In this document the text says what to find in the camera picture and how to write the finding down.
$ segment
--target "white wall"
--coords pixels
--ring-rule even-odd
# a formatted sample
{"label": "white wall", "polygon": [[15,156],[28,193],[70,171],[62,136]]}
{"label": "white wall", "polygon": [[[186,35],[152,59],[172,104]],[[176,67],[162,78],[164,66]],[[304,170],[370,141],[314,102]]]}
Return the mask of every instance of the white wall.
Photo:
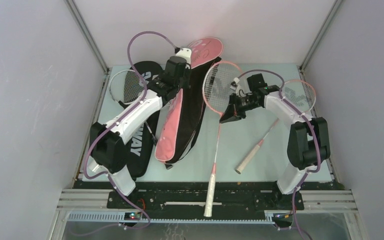
{"label": "white wall", "polygon": [[384,1],[345,1],[305,75],[340,178],[369,237],[384,239]]}
{"label": "white wall", "polygon": [[[300,64],[335,0],[99,0],[76,1],[110,66],[127,65],[126,46],[142,31],[157,31],[186,46],[202,37],[224,43],[226,60]],[[132,45],[134,62],[173,53],[157,36]]]}
{"label": "white wall", "polygon": [[103,76],[64,1],[0,1],[0,240],[46,238]]}

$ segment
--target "robotic arm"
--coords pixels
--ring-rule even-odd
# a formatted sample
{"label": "robotic arm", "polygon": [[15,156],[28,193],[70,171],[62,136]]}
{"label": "robotic arm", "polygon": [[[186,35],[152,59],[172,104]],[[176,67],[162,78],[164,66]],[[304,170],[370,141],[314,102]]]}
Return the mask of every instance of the robotic arm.
{"label": "robotic arm", "polygon": [[[244,119],[246,111],[263,107],[274,113],[289,128],[287,144],[289,164],[282,177],[276,182],[273,191],[273,201],[276,202],[283,195],[292,194],[308,170],[317,168],[316,147],[313,139],[308,138],[311,132],[304,119],[279,97],[278,86],[268,86],[261,73],[248,77],[247,82],[251,93],[245,96],[231,94],[229,105],[220,118],[220,123]],[[302,113],[302,115],[305,115],[314,127],[315,136],[311,137],[318,141],[321,160],[329,158],[331,152],[326,120],[323,117],[313,117],[308,113]]]}
{"label": "robotic arm", "polygon": [[93,160],[89,160],[87,167],[95,174],[108,172],[115,186],[125,196],[136,187],[127,168],[130,139],[138,128],[153,113],[173,99],[180,89],[189,87],[191,54],[189,48],[179,49],[176,55],[167,61],[164,72],[146,85],[145,98],[139,97],[110,121],[105,124],[95,122],[90,128],[92,143],[115,123],[115,126],[93,148],[91,152]]}

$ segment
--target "badminton racket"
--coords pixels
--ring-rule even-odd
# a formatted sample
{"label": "badminton racket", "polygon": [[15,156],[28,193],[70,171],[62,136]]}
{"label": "badminton racket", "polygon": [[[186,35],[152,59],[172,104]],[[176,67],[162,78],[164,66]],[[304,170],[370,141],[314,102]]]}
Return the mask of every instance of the badminton racket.
{"label": "badminton racket", "polygon": [[[206,73],[202,84],[202,96],[204,102],[213,112],[223,115],[223,112],[229,105],[229,96],[234,93],[231,90],[231,83],[234,78],[241,74],[241,69],[228,61],[219,61],[214,64]],[[213,199],[216,187],[216,162],[217,152],[219,150],[221,124],[218,124],[217,143],[215,145],[214,163],[211,169],[211,175],[208,182],[208,191],[205,201],[204,217],[210,218],[213,212]]]}
{"label": "badminton racket", "polygon": [[[294,104],[300,111],[307,113],[313,109],[316,103],[316,91],[313,86],[305,81],[299,79],[293,79],[285,82],[283,90],[283,96],[287,98],[292,104]],[[276,126],[279,119],[276,119],[271,125],[270,129],[264,134],[263,138],[254,146],[254,148],[246,155],[244,159],[234,169],[238,174],[241,174],[245,167],[251,162],[255,154],[259,151],[261,145],[270,131]]]}
{"label": "badminton racket", "polygon": [[[144,91],[144,85],[138,75],[133,70],[122,70],[114,74],[109,80],[109,95],[114,102],[123,108],[133,103]],[[146,128],[152,135],[154,145],[158,139],[152,132],[149,124],[145,121]]]}

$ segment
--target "white racket handle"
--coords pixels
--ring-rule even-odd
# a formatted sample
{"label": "white racket handle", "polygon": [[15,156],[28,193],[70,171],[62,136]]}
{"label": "white racket handle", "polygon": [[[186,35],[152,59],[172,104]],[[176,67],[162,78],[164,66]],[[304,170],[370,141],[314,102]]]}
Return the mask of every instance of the white racket handle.
{"label": "white racket handle", "polygon": [[260,150],[260,145],[255,145],[255,147],[246,155],[246,157],[239,163],[239,165],[234,169],[238,174],[241,174],[244,168],[251,162],[256,153]]}
{"label": "white racket handle", "polygon": [[208,182],[208,191],[206,193],[204,217],[211,218],[213,214],[214,191],[216,190],[216,174],[211,173]]}

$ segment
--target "racket bag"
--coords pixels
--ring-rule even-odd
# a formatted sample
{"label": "racket bag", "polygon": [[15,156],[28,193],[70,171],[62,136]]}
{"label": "racket bag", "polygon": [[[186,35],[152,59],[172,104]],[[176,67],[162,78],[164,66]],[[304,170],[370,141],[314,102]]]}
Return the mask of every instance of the racket bag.
{"label": "racket bag", "polygon": [[[134,67],[147,82],[154,79],[163,71],[163,68],[154,61],[141,61],[135,63]],[[122,102],[119,102],[119,104],[123,108],[127,107]],[[159,117],[160,111],[157,111],[146,120],[153,133],[157,130]],[[150,133],[145,123],[139,127],[129,143],[126,144],[126,146],[130,146],[127,168],[132,178],[142,177],[146,173],[154,144],[153,135]]]}
{"label": "racket bag", "polygon": [[167,169],[183,159],[198,139],[206,109],[202,95],[204,78],[210,67],[220,60],[217,57],[192,68],[190,88],[181,89],[170,105],[163,134],[155,148],[155,158],[165,163]]}

